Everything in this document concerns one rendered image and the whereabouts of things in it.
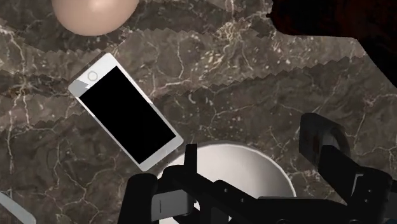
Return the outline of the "dark robot stand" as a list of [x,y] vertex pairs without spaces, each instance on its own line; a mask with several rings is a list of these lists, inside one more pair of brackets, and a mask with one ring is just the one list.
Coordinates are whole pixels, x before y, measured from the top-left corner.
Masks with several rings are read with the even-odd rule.
[[292,36],[357,39],[374,64],[397,87],[397,0],[272,0],[267,14]]

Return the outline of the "white phone with black screen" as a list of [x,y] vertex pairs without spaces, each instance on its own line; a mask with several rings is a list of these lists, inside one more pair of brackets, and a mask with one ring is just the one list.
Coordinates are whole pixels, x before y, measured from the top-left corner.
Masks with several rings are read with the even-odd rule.
[[83,71],[68,90],[142,171],[183,143],[111,53],[105,53]]

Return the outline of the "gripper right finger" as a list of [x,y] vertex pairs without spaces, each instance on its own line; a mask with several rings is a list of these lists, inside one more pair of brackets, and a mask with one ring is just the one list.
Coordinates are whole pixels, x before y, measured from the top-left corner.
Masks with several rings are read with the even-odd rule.
[[345,201],[351,224],[381,224],[394,218],[394,179],[351,158],[343,126],[316,113],[303,114],[299,152]]

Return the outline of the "white bowl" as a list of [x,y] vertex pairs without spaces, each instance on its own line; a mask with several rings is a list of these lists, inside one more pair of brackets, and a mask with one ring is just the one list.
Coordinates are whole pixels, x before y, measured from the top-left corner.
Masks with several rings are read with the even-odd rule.
[[198,173],[216,181],[222,179],[254,198],[294,197],[287,174],[267,155],[231,141],[198,144]]

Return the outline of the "beige round object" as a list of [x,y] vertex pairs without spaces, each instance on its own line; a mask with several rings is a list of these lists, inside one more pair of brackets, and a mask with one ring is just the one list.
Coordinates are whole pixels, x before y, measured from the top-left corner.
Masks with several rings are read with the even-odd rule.
[[100,36],[116,30],[138,4],[139,0],[52,0],[57,20],[81,36]]

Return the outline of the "pale grey flat object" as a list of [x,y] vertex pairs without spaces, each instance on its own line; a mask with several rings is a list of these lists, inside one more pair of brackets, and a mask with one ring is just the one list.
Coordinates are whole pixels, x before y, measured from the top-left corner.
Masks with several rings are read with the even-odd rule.
[[0,192],[0,205],[8,210],[23,224],[37,224],[35,217],[24,209],[22,206],[17,204],[13,199]]

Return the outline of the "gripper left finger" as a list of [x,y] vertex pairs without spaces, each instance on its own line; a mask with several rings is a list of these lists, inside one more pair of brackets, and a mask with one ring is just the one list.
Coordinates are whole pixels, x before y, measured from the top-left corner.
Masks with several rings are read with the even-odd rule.
[[225,181],[197,172],[198,146],[188,144],[184,163],[167,167],[161,178],[150,173],[129,178],[118,224],[259,224],[258,201]]

